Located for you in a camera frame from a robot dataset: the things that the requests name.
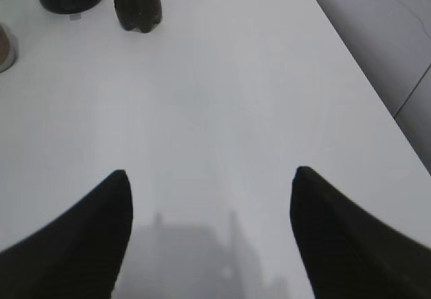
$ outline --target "white tabletop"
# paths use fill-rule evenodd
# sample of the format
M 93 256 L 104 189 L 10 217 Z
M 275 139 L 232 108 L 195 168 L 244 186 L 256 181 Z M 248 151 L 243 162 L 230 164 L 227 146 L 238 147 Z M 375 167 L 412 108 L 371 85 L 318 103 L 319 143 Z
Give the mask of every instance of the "white tabletop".
M 0 74 L 0 248 L 124 168 L 135 219 L 119 298 L 203 293 L 201 266 L 218 265 L 184 259 L 206 251 L 197 235 L 230 253 L 243 298 L 312 298 L 288 214 L 299 165 L 431 245 L 430 177 L 315 0 L 162 4 L 145 35 L 120 28 L 112 0 L 80 20 L 0 1 L 20 43 Z M 173 244 L 144 245 L 156 213 Z M 182 263 L 155 259 L 175 251 Z

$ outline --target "white table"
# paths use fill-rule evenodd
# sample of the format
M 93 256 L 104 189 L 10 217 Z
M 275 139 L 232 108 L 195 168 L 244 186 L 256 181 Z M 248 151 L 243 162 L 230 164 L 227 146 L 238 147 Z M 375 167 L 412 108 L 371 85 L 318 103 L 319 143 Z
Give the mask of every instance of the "white table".
M 170 269 L 144 246 L 154 216 L 186 252 L 195 234 L 226 248 L 231 211 L 244 297 L 312 298 L 288 215 L 299 165 L 431 245 L 430 177 L 314 0 L 162 3 L 144 35 L 120 28 L 112 0 L 74 21 L 0 1 L 20 42 L 0 75 L 1 248 L 124 168 L 135 219 L 119 298 L 157 284 L 194 299 L 203 283 L 185 271 L 202 258 L 172 263 L 170 284 L 142 280 Z

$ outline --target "white surface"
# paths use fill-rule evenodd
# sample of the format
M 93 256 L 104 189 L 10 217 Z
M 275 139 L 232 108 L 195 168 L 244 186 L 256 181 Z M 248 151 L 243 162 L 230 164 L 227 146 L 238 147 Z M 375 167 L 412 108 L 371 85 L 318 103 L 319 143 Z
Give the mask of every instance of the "white surface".
M 394 115 L 431 62 L 431 0 L 317 0 Z
M 118 298 L 213 285 L 202 256 L 158 266 L 177 251 L 152 243 L 158 212 L 182 251 L 189 229 L 200 253 L 231 240 L 246 299 L 312 298 L 288 214 L 299 165 L 431 245 L 430 177 L 315 0 L 162 2 L 149 35 L 123 31 L 112 0 L 76 21 L 1 2 L 20 41 L 0 75 L 1 248 L 124 168 L 135 220 Z

